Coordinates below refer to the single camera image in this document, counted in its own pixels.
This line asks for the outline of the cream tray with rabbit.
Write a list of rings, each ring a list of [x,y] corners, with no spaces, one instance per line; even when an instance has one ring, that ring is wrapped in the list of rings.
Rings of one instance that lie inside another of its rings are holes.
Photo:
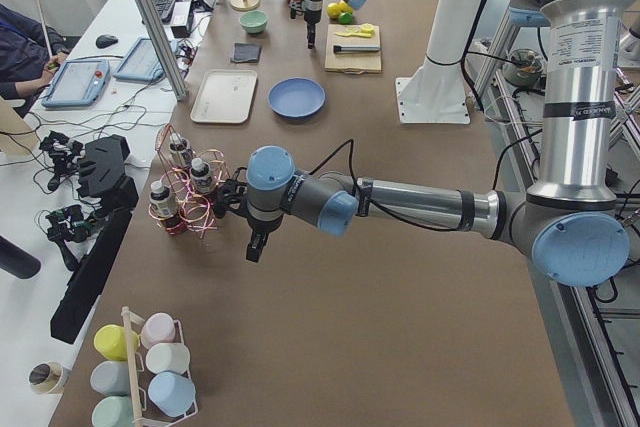
[[[190,118],[200,124],[242,124],[257,84],[253,70],[210,69],[203,77]]]

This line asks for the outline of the blue cup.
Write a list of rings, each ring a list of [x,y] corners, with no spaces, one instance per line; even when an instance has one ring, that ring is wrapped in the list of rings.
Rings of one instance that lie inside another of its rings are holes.
[[[189,378],[170,371],[156,374],[147,393],[150,400],[169,417],[185,414],[196,397],[194,383]]]

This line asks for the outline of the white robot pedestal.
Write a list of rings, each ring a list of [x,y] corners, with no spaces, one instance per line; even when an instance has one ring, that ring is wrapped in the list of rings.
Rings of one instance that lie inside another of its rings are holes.
[[[461,68],[482,0],[439,0],[424,62],[396,80],[403,124],[470,122]]]

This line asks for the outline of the black computer mouse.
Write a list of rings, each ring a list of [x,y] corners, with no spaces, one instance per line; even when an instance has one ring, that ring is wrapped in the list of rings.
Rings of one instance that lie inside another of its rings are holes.
[[[95,45],[98,49],[104,49],[104,48],[110,47],[118,42],[119,42],[118,37],[111,34],[103,34],[98,36],[95,39]]]

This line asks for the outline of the wooden cutting board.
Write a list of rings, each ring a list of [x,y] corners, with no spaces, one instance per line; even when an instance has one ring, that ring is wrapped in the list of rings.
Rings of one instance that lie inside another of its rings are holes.
[[[376,33],[372,38],[339,37],[334,34],[344,26],[330,24],[327,31],[327,46],[325,54],[325,70],[342,73],[381,73],[382,55],[378,53],[365,54],[339,54],[333,53],[334,45],[377,45],[381,48],[381,36],[379,27],[375,26]]]

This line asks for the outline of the green lime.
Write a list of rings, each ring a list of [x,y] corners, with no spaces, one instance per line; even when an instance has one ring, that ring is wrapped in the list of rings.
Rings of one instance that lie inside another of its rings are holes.
[[[350,12],[342,12],[337,20],[341,25],[351,25],[354,21],[354,16]]]

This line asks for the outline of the yellow cup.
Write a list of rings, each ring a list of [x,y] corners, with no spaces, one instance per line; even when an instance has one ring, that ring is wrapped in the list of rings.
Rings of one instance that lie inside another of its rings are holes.
[[[108,324],[102,326],[94,335],[93,345],[96,351],[106,360],[127,360],[125,331],[121,325]]]

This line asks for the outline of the yellow lemon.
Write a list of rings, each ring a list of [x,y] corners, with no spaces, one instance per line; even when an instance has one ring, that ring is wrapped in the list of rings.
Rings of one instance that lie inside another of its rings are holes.
[[[352,14],[353,14],[353,12],[354,12],[354,10],[353,10],[353,8],[352,8],[352,7],[351,7],[347,2],[345,2],[345,1],[340,1],[340,2],[337,4],[337,12],[338,12],[337,16],[338,16],[338,17],[340,17],[340,16],[342,16],[343,14],[349,14],[349,15],[352,15]]]
[[[338,3],[329,3],[326,13],[330,19],[337,19],[341,15],[342,9]]]

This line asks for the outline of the blue plate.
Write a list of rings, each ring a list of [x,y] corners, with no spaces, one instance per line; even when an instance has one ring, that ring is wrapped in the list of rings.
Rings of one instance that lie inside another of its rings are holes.
[[[268,103],[278,115],[302,119],[318,112],[326,101],[324,88],[308,78],[289,78],[277,83],[268,94]]]

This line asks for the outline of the seated person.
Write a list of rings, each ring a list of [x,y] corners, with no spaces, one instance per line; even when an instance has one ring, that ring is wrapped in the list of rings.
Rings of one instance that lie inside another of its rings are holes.
[[[28,99],[41,92],[61,66],[69,49],[53,28],[1,5],[1,97]]]

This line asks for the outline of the blue teach pendant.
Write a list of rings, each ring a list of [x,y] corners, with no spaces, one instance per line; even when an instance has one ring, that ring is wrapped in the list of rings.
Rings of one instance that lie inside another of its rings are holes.
[[[113,72],[115,79],[134,83],[152,83],[163,75],[153,43],[143,37],[136,40]]]
[[[101,96],[109,77],[107,60],[66,61],[55,74],[41,104],[46,109],[89,107]]]

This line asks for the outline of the aluminium frame post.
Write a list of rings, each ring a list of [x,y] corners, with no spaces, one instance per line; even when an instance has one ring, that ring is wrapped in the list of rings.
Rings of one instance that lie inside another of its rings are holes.
[[[173,50],[170,47],[169,40],[160,20],[159,14],[156,12],[153,0],[134,0],[138,7],[139,13],[146,26],[151,43],[154,47],[156,55],[164,70],[164,74],[168,79],[171,89],[178,101],[187,98],[188,90],[181,72],[178,68]]]

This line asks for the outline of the green bowl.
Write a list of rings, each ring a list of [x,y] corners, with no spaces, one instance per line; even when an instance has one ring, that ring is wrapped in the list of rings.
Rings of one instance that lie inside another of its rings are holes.
[[[239,24],[248,34],[259,34],[266,30],[269,17],[261,10],[252,10],[239,18]]]

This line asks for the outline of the white cup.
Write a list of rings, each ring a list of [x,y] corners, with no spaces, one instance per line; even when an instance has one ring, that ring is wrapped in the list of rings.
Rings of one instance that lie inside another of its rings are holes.
[[[148,350],[145,360],[154,374],[170,371],[182,375],[188,370],[191,353],[182,343],[158,343]]]

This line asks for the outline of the pink cup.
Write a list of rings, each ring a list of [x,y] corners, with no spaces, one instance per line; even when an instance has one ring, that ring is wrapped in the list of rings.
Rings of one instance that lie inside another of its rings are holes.
[[[174,319],[167,313],[151,315],[142,326],[140,339],[146,349],[159,343],[171,343],[176,335]]]

